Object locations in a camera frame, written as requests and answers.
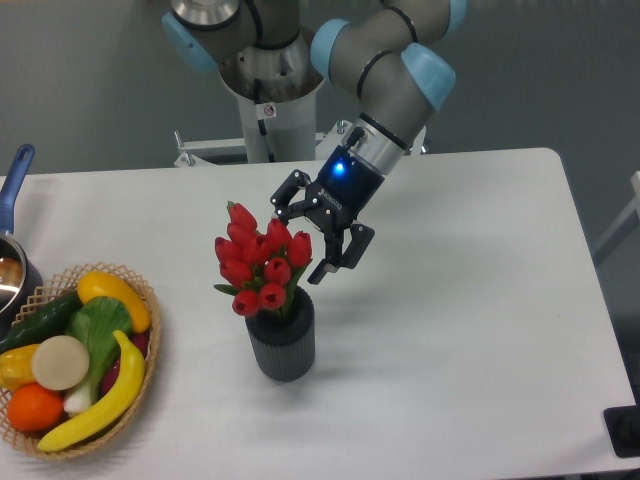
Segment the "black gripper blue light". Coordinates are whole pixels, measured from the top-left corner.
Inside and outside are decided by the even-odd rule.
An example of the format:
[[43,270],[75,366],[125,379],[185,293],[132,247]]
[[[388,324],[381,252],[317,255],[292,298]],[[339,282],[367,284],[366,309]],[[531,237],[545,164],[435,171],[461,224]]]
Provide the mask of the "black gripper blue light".
[[[324,233],[325,255],[309,275],[310,284],[318,285],[327,273],[340,268],[357,266],[375,230],[353,221],[383,181],[384,177],[366,162],[345,147],[337,147],[312,183],[307,173],[296,169],[271,195],[274,218],[289,222],[304,216]],[[305,199],[294,202],[304,191]],[[343,249],[344,230],[348,228],[350,243]]]

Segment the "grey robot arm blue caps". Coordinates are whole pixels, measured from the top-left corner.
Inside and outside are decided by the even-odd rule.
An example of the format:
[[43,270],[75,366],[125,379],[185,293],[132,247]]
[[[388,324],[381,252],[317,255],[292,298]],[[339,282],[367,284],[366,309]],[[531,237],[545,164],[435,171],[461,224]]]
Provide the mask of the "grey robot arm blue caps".
[[185,61],[217,70],[236,97],[252,163],[309,159],[316,94],[331,83],[362,107],[315,178],[292,173],[271,199],[282,221],[304,217],[325,254],[310,275],[354,268],[373,239],[359,222],[384,178],[453,89],[431,45],[463,21],[463,1],[385,1],[360,23],[300,21],[296,1],[174,1],[163,29]]

